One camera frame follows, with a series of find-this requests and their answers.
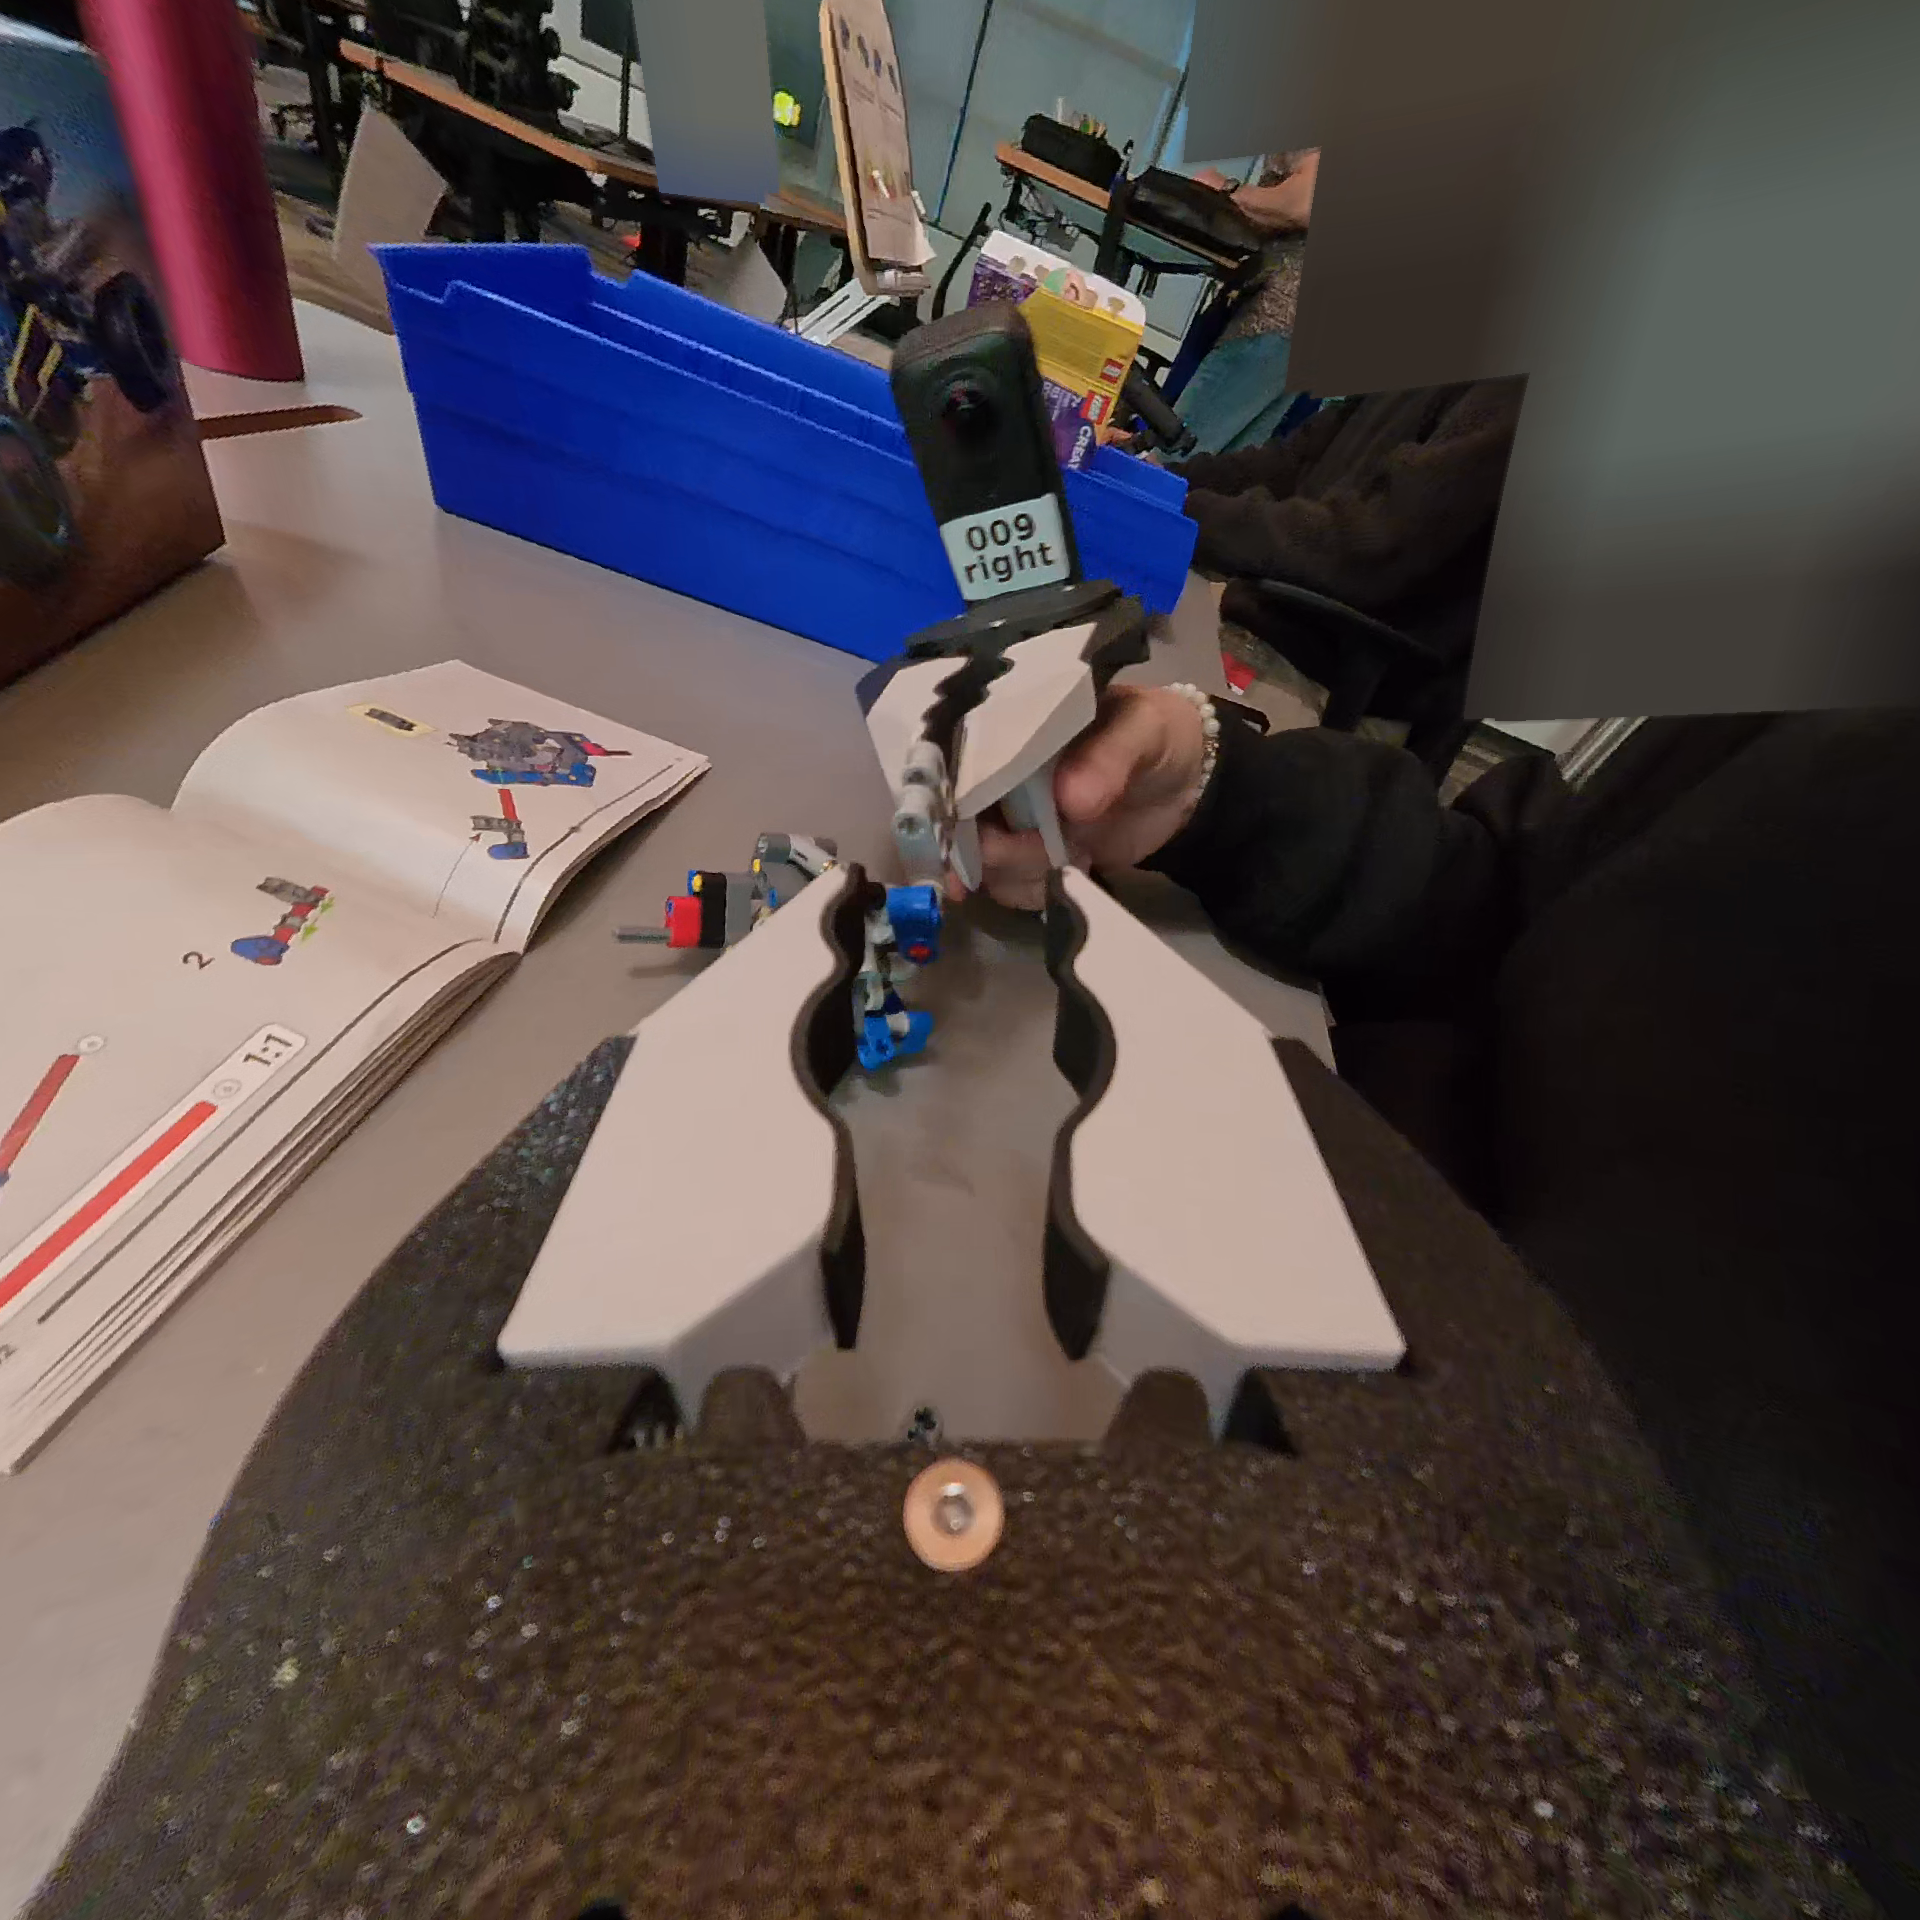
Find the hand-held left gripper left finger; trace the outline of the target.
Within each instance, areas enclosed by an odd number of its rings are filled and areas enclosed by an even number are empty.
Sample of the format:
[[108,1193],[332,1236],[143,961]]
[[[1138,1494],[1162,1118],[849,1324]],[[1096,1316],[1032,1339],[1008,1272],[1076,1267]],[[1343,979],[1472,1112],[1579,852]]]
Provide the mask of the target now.
[[867,1236],[833,1093],[858,1054],[870,877],[836,867],[641,1020],[497,1355],[792,1383],[858,1343]]

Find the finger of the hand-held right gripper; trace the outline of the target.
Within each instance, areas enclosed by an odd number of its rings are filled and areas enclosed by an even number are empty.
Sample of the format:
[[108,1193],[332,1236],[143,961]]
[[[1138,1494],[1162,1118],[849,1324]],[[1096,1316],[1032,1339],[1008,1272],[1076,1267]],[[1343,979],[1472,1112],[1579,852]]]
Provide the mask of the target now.
[[1026,829],[1059,829],[1054,766],[1097,715],[1088,647],[1096,629],[1052,629],[1010,641],[1003,654],[962,660],[945,678],[954,719],[947,751],[947,817],[977,821],[1015,804]]
[[954,817],[954,776],[962,719],[947,683],[964,660],[892,660],[863,681],[863,710],[881,775],[904,804],[911,785],[928,791],[936,817]]

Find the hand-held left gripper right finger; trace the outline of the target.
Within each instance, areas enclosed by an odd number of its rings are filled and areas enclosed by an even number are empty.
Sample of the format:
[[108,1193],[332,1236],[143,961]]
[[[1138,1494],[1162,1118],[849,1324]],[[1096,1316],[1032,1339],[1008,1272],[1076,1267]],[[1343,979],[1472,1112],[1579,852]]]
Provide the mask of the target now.
[[1215,1436],[1259,1372],[1390,1376],[1409,1341],[1278,1040],[1090,875],[1048,877],[1052,1060],[1042,1300],[1068,1360],[1188,1377]]

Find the red axle lego subassembly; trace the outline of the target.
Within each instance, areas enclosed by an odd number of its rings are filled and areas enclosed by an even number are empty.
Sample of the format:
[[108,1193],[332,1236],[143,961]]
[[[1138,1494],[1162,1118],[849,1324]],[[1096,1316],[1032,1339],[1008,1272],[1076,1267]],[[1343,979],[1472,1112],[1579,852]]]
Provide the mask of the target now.
[[916,736],[894,779],[894,840],[904,880],[942,888],[954,867],[955,807],[947,753]]

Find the lego vehicle assembly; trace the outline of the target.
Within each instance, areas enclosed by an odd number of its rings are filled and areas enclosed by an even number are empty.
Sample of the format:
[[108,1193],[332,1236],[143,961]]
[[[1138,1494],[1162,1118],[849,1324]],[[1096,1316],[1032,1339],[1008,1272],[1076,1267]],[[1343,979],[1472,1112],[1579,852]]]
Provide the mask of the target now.
[[[746,939],[780,905],[836,868],[831,838],[767,831],[746,870],[688,870],[655,925],[617,928],[619,943],[674,950],[721,950]],[[934,1015],[911,1008],[904,984],[934,964],[945,937],[945,896],[936,883],[881,884],[858,894],[860,958],[851,988],[856,1056],[863,1069],[921,1056]]]

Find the open lego instruction booklet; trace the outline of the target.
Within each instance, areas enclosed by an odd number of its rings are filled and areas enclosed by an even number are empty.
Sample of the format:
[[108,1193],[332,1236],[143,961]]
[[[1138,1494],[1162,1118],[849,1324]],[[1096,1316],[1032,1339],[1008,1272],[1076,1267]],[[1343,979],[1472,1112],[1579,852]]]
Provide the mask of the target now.
[[4,821],[8,1473],[707,769],[448,660],[241,717],[168,807]]

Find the lego set box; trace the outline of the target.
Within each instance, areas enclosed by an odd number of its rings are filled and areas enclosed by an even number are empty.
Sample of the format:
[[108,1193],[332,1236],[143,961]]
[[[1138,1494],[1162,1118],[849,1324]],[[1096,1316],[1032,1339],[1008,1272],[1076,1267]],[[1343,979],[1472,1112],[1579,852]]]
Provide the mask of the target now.
[[106,71],[4,19],[2,683],[222,543]]

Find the person's right hand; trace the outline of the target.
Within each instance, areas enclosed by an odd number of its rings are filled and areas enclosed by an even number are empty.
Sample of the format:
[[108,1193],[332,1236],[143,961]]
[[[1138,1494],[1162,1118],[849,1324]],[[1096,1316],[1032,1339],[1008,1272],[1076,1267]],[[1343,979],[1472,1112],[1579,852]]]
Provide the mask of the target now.
[[1163,873],[1217,768],[1222,712],[1193,685],[1112,683],[1090,731],[1054,768],[1066,862]]

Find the purple yellow toy box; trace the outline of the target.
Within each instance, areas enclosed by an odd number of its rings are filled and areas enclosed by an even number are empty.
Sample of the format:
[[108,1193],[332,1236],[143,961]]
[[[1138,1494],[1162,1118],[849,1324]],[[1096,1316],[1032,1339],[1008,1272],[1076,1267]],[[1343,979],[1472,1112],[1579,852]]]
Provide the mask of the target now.
[[1113,431],[1122,379],[1146,337],[1146,304],[1112,279],[1010,231],[990,231],[968,304],[1014,304],[1032,334],[1054,448],[1083,468]]

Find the wooden desk black legs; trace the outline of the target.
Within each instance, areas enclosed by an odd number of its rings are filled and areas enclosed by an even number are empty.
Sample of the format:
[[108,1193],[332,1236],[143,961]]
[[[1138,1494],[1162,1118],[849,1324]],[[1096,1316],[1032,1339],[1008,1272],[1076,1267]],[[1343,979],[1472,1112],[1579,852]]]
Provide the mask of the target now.
[[354,38],[343,38],[338,55],[382,86],[414,94],[443,112],[462,116],[466,124],[486,127],[494,142],[511,142],[530,153],[543,153],[598,180],[623,182],[631,192],[655,196],[657,200],[680,200],[691,207],[748,213],[767,224],[780,224],[803,232],[823,232],[842,246],[849,245],[846,213],[839,205],[807,192],[783,188],[756,203],[744,198],[718,198],[712,195],[673,195],[662,184],[657,167],[648,159],[638,159],[627,148],[587,147],[567,131],[545,127],[526,116],[475,100],[448,75],[385,55],[376,46],[367,46]]
[[1225,188],[1167,168],[1121,168],[1092,182],[1002,142],[1006,177],[1002,221],[1033,243],[1071,253],[1092,246],[1092,271],[1152,297],[1163,276],[1207,276],[1242,288],[1263,260],[1265,237]]

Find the blue plastic bin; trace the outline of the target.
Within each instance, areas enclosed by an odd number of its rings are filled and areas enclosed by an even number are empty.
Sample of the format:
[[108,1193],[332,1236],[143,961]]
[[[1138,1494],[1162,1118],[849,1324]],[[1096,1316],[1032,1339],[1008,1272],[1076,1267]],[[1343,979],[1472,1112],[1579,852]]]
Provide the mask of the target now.
[[962,613],[881,368],[579,246],[372,256],[447,512],[872,662]]

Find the wooden display board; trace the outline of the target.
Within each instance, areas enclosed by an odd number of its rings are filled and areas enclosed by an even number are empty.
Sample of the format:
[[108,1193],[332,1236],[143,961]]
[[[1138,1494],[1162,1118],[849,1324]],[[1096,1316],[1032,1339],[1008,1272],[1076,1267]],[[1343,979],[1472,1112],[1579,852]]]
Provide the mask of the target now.
[[822,3],[819,25],[856,280],[873,297],[916,299],[931,288],[934,252],[890,15],[882,3]]

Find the white cardboard sheet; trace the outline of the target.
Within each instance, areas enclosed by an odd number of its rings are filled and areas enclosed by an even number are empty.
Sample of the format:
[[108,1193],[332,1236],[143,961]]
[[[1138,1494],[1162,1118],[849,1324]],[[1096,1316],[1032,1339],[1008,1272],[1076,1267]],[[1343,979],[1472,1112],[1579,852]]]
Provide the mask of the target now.
[[354,292],[385,305],[386,280],[372,248],[426,239],[448,180],[378,108],[360,115],[332,225],[332,260]]

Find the magenta metal tumbler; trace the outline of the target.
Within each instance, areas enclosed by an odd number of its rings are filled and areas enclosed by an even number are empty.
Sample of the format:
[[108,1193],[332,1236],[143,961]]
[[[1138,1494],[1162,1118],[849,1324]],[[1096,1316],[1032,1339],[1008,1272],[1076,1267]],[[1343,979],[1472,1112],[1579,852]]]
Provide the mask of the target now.
[[80,3],[185,363],[302,381],[250,33],[233,3]]

